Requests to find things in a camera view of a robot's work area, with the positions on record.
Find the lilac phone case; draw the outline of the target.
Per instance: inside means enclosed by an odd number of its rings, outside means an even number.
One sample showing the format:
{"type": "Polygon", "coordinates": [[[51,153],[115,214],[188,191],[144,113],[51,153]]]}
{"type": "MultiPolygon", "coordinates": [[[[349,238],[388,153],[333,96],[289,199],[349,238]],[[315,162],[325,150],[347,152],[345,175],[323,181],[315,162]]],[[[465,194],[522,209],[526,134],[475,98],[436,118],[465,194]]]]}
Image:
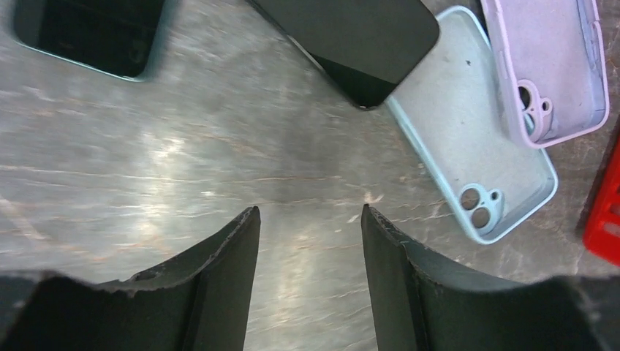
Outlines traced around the lilac phone case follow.
{"type": "Polygon", "coordinates": [[[510,139],[546,148],[601,128],[610,102],[595,1],[482,1],[510,139]]]}

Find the black phone teal edge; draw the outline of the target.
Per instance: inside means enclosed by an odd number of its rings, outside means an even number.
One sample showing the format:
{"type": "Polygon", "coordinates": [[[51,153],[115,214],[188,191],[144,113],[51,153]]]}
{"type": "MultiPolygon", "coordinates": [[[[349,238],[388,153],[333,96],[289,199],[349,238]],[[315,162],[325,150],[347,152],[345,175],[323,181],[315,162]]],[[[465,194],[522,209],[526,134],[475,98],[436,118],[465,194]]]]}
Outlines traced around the black phone teal edge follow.
{"type": "Polygon", "coordinates": [[[169,1],[12,1],[20,44],[79,66],[143,81],[160,50],[169,1]]]}

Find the red plastic basket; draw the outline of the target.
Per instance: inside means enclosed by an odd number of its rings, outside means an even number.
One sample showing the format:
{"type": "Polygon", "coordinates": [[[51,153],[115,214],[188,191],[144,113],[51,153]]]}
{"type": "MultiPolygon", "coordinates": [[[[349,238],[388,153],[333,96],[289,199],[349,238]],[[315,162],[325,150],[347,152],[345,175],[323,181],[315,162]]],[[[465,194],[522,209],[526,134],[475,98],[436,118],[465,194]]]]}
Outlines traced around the red plastic basket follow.
{"type": "Polygon", "coordinates": [[[585,248],[600,259],[619,265],[619,136],[603,154],[581,214],[585,248]]]}

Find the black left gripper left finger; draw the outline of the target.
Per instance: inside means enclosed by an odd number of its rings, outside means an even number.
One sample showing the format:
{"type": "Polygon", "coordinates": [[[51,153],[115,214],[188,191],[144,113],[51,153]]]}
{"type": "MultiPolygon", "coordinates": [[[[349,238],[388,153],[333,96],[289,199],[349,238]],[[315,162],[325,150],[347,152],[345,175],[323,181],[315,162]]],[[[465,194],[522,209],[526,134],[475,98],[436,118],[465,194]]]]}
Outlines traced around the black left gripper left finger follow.
{"type": "Polygon", "coordinates": [[[260,239],[249,207],[126,281],[1,272],[3,350],[242,350],[260,239]]]}

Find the light blue phone case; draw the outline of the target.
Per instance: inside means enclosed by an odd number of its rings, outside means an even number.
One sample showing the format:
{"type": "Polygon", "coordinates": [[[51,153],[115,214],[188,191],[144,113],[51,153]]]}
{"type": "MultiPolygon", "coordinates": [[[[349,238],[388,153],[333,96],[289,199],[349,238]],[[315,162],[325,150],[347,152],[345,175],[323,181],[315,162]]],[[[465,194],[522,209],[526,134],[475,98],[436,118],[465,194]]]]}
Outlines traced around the light blue phone case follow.
{"type": "Polygon", "coordinates": [[[543,207],[559,180],[544,150],[506,135],[494,55],[474,13],[457,5],[436,19],[436,46],[387,107],[466,235],[492,244],[543,207]]]}

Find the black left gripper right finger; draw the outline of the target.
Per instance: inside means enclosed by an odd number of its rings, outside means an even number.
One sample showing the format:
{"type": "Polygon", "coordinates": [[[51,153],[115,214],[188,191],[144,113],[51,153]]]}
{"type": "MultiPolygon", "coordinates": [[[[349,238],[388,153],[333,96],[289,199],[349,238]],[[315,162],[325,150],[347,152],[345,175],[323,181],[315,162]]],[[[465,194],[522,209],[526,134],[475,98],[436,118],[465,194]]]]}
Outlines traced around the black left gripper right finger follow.
{"type": "Polygon", "coordinates": [[[363,207],[380,350],[617,350],[619,278],[522,284],[466,267],[363,207]]]}

